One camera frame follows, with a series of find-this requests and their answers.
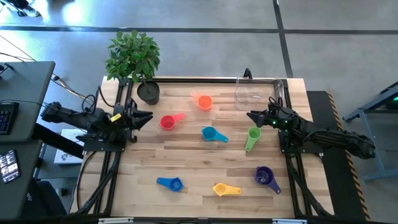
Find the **plant pot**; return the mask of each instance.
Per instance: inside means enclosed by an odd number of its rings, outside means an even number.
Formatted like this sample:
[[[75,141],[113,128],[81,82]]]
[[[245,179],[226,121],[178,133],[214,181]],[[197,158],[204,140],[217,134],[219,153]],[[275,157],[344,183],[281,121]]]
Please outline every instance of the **plant pot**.
[[[156,82],[146,81],[141,83],[137,88],[137,94],[140,99],[148,105],[155,105],[159,101],[160,88]]]

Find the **white paper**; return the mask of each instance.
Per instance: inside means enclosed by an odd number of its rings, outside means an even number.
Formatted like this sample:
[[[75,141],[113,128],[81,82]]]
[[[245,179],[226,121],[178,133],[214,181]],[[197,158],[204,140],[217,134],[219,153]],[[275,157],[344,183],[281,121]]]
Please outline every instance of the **white paper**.
[[[61,136],[76,142],[77,144],[84,146],[84,142],[78,141],[76,136],[80,136],[85,134],[84,131],[80,129],[63,129],[61,132]],[[55,155],[54,164],[81,164],[82,159],[79,159],[75,156],[69,155],[62,150],[57,149],[57,153]]]

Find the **wooden tabletop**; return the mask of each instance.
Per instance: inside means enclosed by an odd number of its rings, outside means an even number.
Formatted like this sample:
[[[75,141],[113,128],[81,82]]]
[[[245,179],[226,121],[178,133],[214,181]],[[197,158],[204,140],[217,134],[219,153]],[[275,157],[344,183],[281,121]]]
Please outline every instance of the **wooden tabletop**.
[[[312,119],[304,80],[288,79],[293,109],[303,118]],[[130,217],[220,217],[220,218],[292,218],[294,217],[289,180],[284,156],[280,153],[277,129],[262,127],[262,136],[251,152],[245,152],[248,129],[253,122],[244,110],[235,105],[234,83],[159,83],[160,100],[145,104],[132,97],[139,110],[153,111],[154,118],[136,132],[138,142],[128,144],[122,154],[114,195],[112,216]],[[259,91],[273,92],[273,85],[252,86]],[[117,81],[104,79],[102,90],[108,102],[114,102]],[[210,111],[200,111],[190,93],[205,93],[213,97]],[[98,107],[112,113],[99,100]],[[173,130],[159,126],[167,114],[185,113]],[[201,130],[213,126],[229,138],[228,143],[204,141]],[[98,185],[104,153],[97,153],[81,178],[82,205]],[[333,213],[328,184],[321,160],[303,154],[303,166],[308,188],[330,213]],[[254,180],[257,166],[270,167],[282,189],[276,195]],[[156,184],[158,177],[179,177],[184,184],[181,192],[169,191]],[[224,183],[242,188],[240,196],[217,196],[213,186]],[[108,189],[105,190],[104,203]],[[298,190],[300,207],[302,193]],[[76,199],[71,212],[76,210]]]

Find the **smartphone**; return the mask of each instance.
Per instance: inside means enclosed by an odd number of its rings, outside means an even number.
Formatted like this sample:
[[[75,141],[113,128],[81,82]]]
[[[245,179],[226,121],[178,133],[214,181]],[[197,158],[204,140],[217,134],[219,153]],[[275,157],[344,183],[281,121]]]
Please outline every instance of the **smartphone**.
[[[14,150],[0,156],[0,169],[1,179],[5,184],[19,177],[20,172]]]

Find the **concrete floor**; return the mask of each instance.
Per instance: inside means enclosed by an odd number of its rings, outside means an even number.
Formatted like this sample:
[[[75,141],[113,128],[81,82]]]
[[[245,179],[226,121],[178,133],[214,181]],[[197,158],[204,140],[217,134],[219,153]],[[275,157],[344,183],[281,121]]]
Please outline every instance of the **concrete floor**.
[[[42,17],[17,17],[5,9],[0,23],[14,26],[171,27],[276,29],[272,0],[36,0]],[[395,0],[279,0],[285,29],[395,30]],[[55,73],[81,94],[93,93],[106,75],[103,62],[113,32],[0,30],[36,60],[56,62]],[[157,75],[286,77],[278,34],[148,33],[161,49]],[[287,34],[293,75],[308,90],[330,91],[340,116],[398,80],[398,35]],[[0,39],[0,51],[23,55]],[[80,109],[80,100],[50,84],[46,102]],[[65,125],[45,124],[54,131]],[[357,122],[345,124],[361,132]],[[355,160],[358,174],[374,161]],[[372,220],[397,223],[398,177],[363,183]]]

